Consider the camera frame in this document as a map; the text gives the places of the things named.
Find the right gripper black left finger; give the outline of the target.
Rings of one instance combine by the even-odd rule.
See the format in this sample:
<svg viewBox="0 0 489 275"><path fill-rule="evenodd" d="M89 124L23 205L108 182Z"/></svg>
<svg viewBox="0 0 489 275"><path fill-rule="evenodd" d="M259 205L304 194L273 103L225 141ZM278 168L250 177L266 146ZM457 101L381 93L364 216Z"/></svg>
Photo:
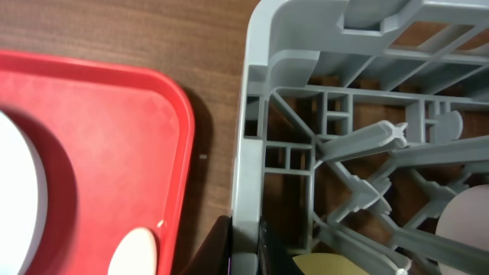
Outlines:
<svg viewBox="0 0 489 275"><path fill-rule="evenodd" d="M232 218L221 215L194 258L179 275L228 275L232 252Z"/></svg>

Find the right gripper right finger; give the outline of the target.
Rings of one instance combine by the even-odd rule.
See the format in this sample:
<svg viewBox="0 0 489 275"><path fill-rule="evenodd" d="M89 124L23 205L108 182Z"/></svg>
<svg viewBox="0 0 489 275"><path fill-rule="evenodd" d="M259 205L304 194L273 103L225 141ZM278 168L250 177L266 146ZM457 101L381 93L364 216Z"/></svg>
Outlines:
<svg viewBox="0 0 489 275"><path fill-rule="evenodd" d="M303 275L280 238L265 221L260 222L258 273L261 275Z"/></svg>

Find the yellow plastic cup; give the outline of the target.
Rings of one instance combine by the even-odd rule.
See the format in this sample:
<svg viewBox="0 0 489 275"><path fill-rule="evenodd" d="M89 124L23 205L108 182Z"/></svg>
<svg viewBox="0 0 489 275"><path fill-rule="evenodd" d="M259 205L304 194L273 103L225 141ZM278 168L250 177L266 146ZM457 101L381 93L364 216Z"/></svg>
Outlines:
<svg viewBox="0 0 489 275"><path fill-rule="evenodd" d="M312 253L293 257L305 275L368 275L346 257L338 254Z"/></svg>

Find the white plastic spoon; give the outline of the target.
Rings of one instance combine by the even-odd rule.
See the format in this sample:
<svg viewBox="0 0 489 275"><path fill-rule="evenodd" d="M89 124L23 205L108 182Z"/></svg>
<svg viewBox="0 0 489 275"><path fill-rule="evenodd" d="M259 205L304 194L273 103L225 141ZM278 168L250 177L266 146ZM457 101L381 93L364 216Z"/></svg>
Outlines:
<svg viewBox="0 0 489 275"><path fill-rule="evenodd" d="M135 228L125 235L108 266L108 275L155 275L157 248L148 228Z"/></svg>

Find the pink plastic cup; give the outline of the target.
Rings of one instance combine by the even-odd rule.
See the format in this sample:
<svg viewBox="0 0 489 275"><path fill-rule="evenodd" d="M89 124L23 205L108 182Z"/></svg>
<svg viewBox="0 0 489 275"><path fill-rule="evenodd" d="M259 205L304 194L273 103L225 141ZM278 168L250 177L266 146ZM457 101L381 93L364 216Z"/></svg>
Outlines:
<svg viewBox="0 0 489 275"><path fill-rule="evenodd" d="M436 235L488 251L488 185L458 194L445 207Z"/></svg>

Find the light blue plate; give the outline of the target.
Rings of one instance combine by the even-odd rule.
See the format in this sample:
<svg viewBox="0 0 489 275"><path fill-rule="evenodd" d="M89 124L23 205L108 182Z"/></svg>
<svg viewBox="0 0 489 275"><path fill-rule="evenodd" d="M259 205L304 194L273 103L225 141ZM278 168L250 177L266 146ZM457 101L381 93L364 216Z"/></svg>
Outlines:
<svg viewBox="0 0 489 275"><path fill-rule="evenodd" d="M1 113L1 273L24 274L47 218L47 180L31 139Z"/></svg>

